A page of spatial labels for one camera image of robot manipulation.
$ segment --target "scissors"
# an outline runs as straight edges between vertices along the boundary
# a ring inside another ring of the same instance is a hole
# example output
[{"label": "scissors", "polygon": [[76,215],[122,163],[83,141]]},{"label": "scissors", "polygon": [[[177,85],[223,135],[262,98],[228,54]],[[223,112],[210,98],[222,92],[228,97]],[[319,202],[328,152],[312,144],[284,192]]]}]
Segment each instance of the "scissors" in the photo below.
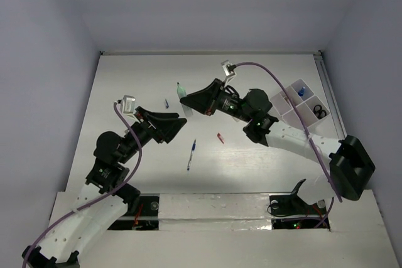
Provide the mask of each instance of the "scissors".
[{"label": "scissors", "polygon": [[323,119],[328,114],[327,111],[322,109],[321,105],[314,106],[313,113],[318,119]]}]

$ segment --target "blue marker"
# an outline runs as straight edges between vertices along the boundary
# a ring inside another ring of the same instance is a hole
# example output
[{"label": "blue marker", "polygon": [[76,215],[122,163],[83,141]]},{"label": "blue marker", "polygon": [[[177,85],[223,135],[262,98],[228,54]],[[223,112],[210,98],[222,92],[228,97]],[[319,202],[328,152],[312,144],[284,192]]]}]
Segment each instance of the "blue marker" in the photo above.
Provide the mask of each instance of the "blue marker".
[{"label": "blue marker", "polygon": [[305,91],[306,91],[306,87],[302,87],[302,88],[299,90],[299,92],[298,92],[297,94],[298,94],[300,97],[302,97],[302,96],[304,95]]},{"label": "blue marker", "polygon": [[197,140],[194,139],[193,142],[193,147],[191,148],[191,153],[190,153],[190,159],[188,160],[188,164],[187,164],[187,171],[190,170],[190,166],[191,166],[191,160],[193,159],[193,154],[194,154],[194,150],[195,150],[195,144],[197,143]]}]

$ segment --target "white table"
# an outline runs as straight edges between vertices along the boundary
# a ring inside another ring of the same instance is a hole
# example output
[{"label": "white table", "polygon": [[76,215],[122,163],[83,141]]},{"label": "white table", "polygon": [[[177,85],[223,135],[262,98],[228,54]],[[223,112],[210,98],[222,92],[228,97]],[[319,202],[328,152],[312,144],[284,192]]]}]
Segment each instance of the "white table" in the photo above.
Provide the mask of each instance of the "white table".
[{"label": "white table", "polygon": [[[124,94],[155,112],[178,112],[180,82],[187,93],[206,87],[215,77],[223,79],[220,62],[254,61],[270,68],[285,86],[302,78],[327,104],[312,55],[183,55],[102,56],[67,190],[59,193],[52,219],[66,212],[94,164],[92,155],[99,134],[125,130],[112,103]],[[245,95],[261,88],[268,95],[279,91],[269,75],[257,67],[241,67],[231,83]],[[164,107],[168,99],[170,108]],[[242,122],[216,113],[194,112],[169,144],[151,141],[131,184],[143,193],[260,193],[290,191],[302,178],[319,175],[319,165],[286,151],[266,148],[248,140]],[[217,133],[225,138],[223,145]],[[337,137],[332,118],[323,121],[317,134]],[[193,140],[197,148],[191,170],[186,166]],[[125,166],[133,168],[136,156]],[[176,212],[178,217],[184,210]],[[330,215],[332,231],[200,229],[175,225],[154,232],[107,231],[81,263],[82,268],[110,267],[390,267],[397,268],[388,235],[370,191],[358,202],[335,203]]]}]

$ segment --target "red pen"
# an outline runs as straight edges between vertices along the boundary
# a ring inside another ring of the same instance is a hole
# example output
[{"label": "red pen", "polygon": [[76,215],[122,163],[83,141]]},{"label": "red pen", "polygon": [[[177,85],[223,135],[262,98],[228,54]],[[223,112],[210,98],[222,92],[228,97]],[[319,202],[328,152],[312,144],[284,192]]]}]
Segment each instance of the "red pen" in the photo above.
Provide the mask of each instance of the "red pen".
[{"label": "red pen", "polygon": [[222,144],[225,144],[224,138],[222,137],[222,135],[221,135],[220,133],[218,133],[218,138],[219,138],[219,140],[220,140],[220,142],[221,142]]}]

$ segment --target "green bottle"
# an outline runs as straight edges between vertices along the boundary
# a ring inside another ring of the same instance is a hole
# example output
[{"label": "green bottle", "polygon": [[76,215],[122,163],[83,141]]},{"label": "green bottle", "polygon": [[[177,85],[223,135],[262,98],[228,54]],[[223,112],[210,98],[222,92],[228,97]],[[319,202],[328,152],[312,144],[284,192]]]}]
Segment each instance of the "green bottle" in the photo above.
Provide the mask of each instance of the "green bottle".
[{"label": "green bottle", "polygon": [[[186,97],[186,90],[184,89],[183,86],[181,86],[179,84],[179,82],[177,82],[177,95],[178,95],[178,99],[180,100],[182,97]],[[193,110],[190,107],[187,107],[186,105],[183,105],[183,111],[186,117],[190,117],[193,116]]]}]

